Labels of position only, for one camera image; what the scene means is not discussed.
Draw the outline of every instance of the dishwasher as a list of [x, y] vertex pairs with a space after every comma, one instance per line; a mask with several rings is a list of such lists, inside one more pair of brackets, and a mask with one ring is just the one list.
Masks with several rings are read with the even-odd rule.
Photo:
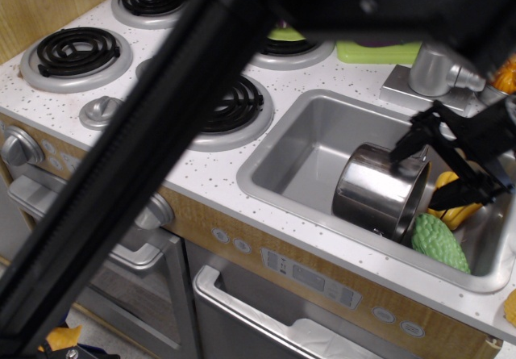
[[186, 252], [205, 359], [417, 358], [196, 244]]

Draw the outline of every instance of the oven door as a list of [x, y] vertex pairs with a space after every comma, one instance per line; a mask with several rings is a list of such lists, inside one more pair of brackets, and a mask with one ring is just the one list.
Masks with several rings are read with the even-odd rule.
[[[32, 168], [9, 196], [40, 219], [64, 181]], [[162, 228], [129, 229], [77, 303], [157, 357], [199, 357], [194, 300], [181, 238]]]

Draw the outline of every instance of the stove knob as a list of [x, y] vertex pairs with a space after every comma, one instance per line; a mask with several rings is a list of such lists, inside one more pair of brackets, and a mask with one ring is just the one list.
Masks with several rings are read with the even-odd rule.
[[110, 123], [122, 101], [107, 95], [86, 103], [79, 112], [79, 120], [84, 127], [101, 131]]
[[6, 142], [2, 146], [2, 159], [8, 165], [19, 166], [25, 163], [38, 164], [45, 155], [38, 143], [19, 127], [10, 126], [4, 132]]
[[142, 230], [154, 230], [172, 221], [174, 213], [164, 198], [154, 194], [147, 206], [135, 219], [135, 224]]

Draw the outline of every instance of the yellow banana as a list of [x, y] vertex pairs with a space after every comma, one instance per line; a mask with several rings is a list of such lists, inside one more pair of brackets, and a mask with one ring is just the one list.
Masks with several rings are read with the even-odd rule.
[[[445, 186], [446, 184], [451, 183], [458, 178], [459, 177], [454, 172], [443, 172], [435, 181], [435, 188], [441, 188], [442, 186]], [[448, 228], [453, 231], [456, 230], [461, 223], [477, 212], [481, 207], [481, 204], [473, 203], [467, 206], [451, 208], [445, 211], [435, 211], [429, 208], [428, 214], [432, 214], [433, 216], [440, 218], [443, 222], [445, 222]]]

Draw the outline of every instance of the floor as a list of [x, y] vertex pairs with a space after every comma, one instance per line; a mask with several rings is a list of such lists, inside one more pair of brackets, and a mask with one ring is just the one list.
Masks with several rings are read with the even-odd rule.
[[[0, 264], [0, 276], [5, 267]], [[118, 354], [122, 359], [152, 359], [153, 357], [138, 347], [120, 338], [109, 329], [103, 327], [90, 317], [72, 309], [69, 312], [66, 323], [75, 328], [82, 326], [80, 344], [91, 345], [104, 349], [107, 353]]]

